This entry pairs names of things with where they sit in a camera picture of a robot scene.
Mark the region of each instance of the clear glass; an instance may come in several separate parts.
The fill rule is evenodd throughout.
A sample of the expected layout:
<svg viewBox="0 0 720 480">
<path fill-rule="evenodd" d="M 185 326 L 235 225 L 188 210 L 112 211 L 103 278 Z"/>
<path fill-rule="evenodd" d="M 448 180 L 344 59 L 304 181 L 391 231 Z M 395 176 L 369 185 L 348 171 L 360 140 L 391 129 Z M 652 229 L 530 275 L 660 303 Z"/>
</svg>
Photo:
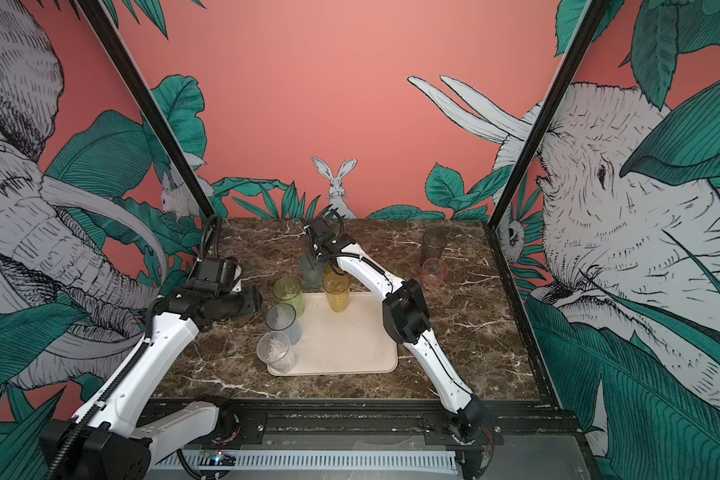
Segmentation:
<svg viewBox="0 0 720 480">
<path fill-rule="evenodd" d="M 448 232 L 443 228 L 430 228 L 424 232 L 422 238 L 421 264 L 431 258 L 440 258 L 448 243 Z"/>
<path fill-rule="evenodd" d="M 256 354 L 259 360 L 280 373 L 288 373 L 296 366 L 296 353 L 283 332 L 265 333 L 256 346 Z"/>
<path fill-rule="evenodd" d="M 309 288 L 318 288 L 322 283 L 323 266 L 314 255 L 304 254 L 298 258 L 298 271 Z"/>
<path fill-rule="evenodd" d="M 279 301 L 288 303 L 296 311 L 296 316 L 304 315 L 302 283 L 295 276 L 284 276 L 272 287 L 272 293 Z"/>
<path fill-rule="evenodd" d="M 422 284 L 424 288 L 433 289 L 440 286 L 448 274 L 448 265 L 439 258 L 430 258 L 422 267 Z"/>
<path fill-rule="evenodd" d="M 405 265 L 399 264 L 397 262 L 389 262 L 387 264 L 384 264 L 384 268 L 387 269 L 387 272 L 390 274 L 393 274 L 394 276 L 399 276 L 400 278 L 405 278 Z"/>
<path fill-rule="evenodd" d="M 349 275 L 336 275 L 328 272 L 322 278 L 322 288 L 326 291 L 328 304 L 334 312 L 343 312 L 349 306 Z"/>
<path fill-rule="evenodd" d="M 296 321 L 296 309 L 288 303 L 278 303 L 270 308 L 264 322 L 270 330 L 288 335 L 291 345 L 297 344 L 302 338 L 302 329 Z"/>
</svg>

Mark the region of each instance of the beige tray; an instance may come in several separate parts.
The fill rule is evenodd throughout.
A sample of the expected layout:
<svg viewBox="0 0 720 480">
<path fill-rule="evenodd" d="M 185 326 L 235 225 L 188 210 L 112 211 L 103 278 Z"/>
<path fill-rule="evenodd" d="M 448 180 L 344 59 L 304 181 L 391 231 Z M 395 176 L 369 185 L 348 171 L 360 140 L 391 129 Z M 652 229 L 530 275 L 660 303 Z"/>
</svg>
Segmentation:
<svg viewBox="0 0 720 480">
<path fill-rule="evenodd" d="M 384 330 L 382 303 L 371 292 L 352 292 L 349 307 L 336 313 L 326 294 L 304 293 L 298 318 L 302 338 L 296 366 L 288 373 L 267 367 L 275 376 L 388 373 L 398 366 L 398 348 Z"/>
</svg>

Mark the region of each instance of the wall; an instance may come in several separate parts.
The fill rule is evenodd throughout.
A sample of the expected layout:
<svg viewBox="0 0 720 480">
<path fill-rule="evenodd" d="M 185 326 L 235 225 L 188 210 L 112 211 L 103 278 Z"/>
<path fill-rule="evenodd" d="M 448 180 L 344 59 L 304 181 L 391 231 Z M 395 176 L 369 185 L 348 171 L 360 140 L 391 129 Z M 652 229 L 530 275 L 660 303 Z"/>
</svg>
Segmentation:
<svg viewBox="0 0 720 480">
<path fill-rule="evenodd" d="M 720 2 L 626 0 L 608 21 L 503 253 L 604 477 L 720 479 Z"/>
<path fill-rule="evenodd" d="M 120 364 L 200 240 L 159 209 L 165 152 L 95 34 L 49 4 L 0 0 L 0 479 L 42 477 L 42 426 Z"/>
<path fill-rule="evenodd" d="M 191 110 L 208 145 L 190 153 L 229 216 L 316 214 L 330 199 L 347 217 L 484 220 L 509 175 L 486 178 L 508 133 L 471 138 L 427 95 L 466 107 L 471 86 L 521 115 L 561 59 L 548 2 L 153 3 L 131 14 L 106 2 L 151 87 L 176 74 L 197 80 L 203 109 Z M 576 20 L 566 20 L 569 35 Z M 176 106 L 164 106 L 181 136 Z M 180 212 L 172 179 L 163 196 Z"/>
</svg>

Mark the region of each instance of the brown marble surface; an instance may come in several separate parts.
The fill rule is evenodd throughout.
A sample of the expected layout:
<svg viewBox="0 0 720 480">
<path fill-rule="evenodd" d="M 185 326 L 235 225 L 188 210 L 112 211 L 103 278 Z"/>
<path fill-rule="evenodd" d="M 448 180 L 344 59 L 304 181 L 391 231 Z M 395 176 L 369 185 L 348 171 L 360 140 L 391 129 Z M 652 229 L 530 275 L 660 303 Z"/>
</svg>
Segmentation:
<svg viewBox="0 0 720 480">
<path fill-rule="evenodd" d="M 405 265 L 405 278 L 420 280 L 419 246 L 423 220 L 349 220 L 348 232 L 380 264 Z M 534 399 L 538 391 L 509 303 L 479 222 L 441 221 L 448 228 L 443 258 L 449 272 L 438 290 L 425 290 L 432 328 L 461 378 L 485 399 Z M 242 280 L 257 285 L 262 312 L 217 323 L 198 335 L 173 364 L 157 397 L 195 397 L 209 393 L 251 398 L 437 398 L 411 353 L 398 346 L 393 372 L 369 375 L 272 376 L 256 356 L 266 331 L 264 313 L 274 304 L 272 285 L 298 273 L 306 251 L 298 220 L 228 219 L 221 254 L 235 256 Z M 366 290 L 352 279 L 354 291 Z"/>
</svg>

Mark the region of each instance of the marble table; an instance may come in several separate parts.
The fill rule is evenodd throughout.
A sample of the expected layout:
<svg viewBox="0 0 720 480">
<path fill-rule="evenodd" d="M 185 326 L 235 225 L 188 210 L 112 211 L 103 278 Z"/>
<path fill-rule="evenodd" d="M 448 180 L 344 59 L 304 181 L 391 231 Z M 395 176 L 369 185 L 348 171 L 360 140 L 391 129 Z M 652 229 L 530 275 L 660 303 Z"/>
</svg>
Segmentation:
<svg viewBox="0 0 720 480">
<path fill-rule="evenodd" d="M 528 356 L 504 293 L 494 257 L 479 222 L 349 220 L 346 229 L 380 264 L 405 265 L 405 277 L 421 278 L 419 246 L 424 229 L 448 228 L 443 286 L 425 290 L 432 328 L 461 378 L 483 399 L 539 398 Z M 213 394 L 237 398 L 438 398 L 424 370 L 403 346 L 393 372 L 367 375 L 272 376 L 256 356 L 267 331 L 264 313 L 274 304 L 272 285 L 298 273 L 306 251 L 298 220 L 225 220 L 220 253 L 242 264 L 245 285 L 257 285 L 262 312 L 219 322 L 198 335 L 173 364 L 156 397 Z M 352 291 L 365 287 L 352 279 Z"/>
</svg>

